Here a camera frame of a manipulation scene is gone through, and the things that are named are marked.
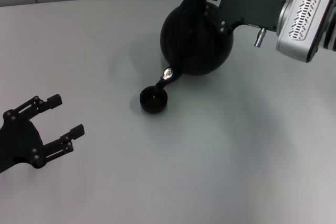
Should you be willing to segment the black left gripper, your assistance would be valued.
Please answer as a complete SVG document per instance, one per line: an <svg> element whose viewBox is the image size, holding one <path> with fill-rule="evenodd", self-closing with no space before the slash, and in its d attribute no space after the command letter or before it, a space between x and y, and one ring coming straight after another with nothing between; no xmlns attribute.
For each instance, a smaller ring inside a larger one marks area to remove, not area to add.
<svg viewBox="0 0 336 224"><path fill-rule="evenodd" d="M15 110L3 114L1 127L1 172L11 167L27 163L39 169L63 155L73 152L72 141L85 134L84 126L79 124L59 139L43 146L39 132L30 119L47 110L62 105L59 94L46 101L34 96Z"/></svg>

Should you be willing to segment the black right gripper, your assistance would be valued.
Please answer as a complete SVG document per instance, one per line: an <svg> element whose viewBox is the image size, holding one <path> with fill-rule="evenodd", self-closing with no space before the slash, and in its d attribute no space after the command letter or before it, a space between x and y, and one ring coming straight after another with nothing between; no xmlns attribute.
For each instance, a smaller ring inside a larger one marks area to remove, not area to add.
<svg viewBox="0 0 336 224"><path fill-rule="evenodd" d="M219 33L231 34L241 25L275 32L285 2L286 0L221 0L219 5L206 3L204 16Z"/></svg>

